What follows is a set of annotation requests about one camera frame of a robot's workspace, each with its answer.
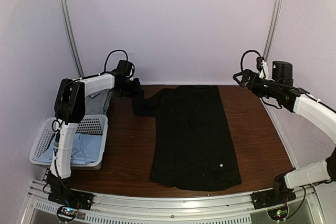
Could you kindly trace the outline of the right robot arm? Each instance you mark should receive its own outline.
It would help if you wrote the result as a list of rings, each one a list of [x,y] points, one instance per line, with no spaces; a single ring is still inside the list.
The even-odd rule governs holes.
[[[294,87],[292,72],[291,63],[273,61],[270,80],[262,78],[261,74],[250,69],[234,74],[233,79],[259,98],[275,99],[280,109],[285,108],[306,119],[335,143],[335,110],[303,88]],[[272,203],[279,204],[289,196],[289,191],[296,187],[334,181],[335,151],[323,161],[277,176],[274,188],[269,192],[269,199]]]

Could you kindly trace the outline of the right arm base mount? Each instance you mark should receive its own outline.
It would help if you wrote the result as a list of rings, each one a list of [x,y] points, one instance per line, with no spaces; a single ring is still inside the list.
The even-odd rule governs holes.
[[[296,194],[293,189],[267,189],[264,191],[255,190],[251,194],[254,209],[268,208],[285,204],[295,200]]]

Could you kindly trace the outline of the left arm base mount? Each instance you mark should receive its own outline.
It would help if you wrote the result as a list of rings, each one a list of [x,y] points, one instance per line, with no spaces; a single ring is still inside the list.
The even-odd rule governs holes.
[[[52,188],[48,200],[74,209],[90,210],[93,194],[72,189],[56,190]]]

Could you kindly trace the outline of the black long sleeve shirt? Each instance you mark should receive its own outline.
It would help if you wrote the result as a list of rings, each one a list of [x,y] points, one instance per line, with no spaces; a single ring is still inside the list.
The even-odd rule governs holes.
[[[155,118],[150,179],[192,191],[221,191],[242,183],[217,86],[165,88],[149,98],[141,90],[133,113]]]

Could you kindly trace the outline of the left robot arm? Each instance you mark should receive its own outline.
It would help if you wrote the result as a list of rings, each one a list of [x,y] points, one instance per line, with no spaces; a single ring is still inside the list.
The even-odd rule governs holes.
[[[86,114],[86,97],[104,90],[113,90],[120,96],[131,98],[140,89],[138,79],[133,79],[135,66],[128,60],[120,60],[117,67],[92,76],[79,79],[63,79],[56,101],[55,120],[58,123],[53,146],[53,159],[47,183],[50,186],[48,199],[54,197],[64,205],[71,205],[76,199],[70,189],[70,159],[73,140],[79,123]]]

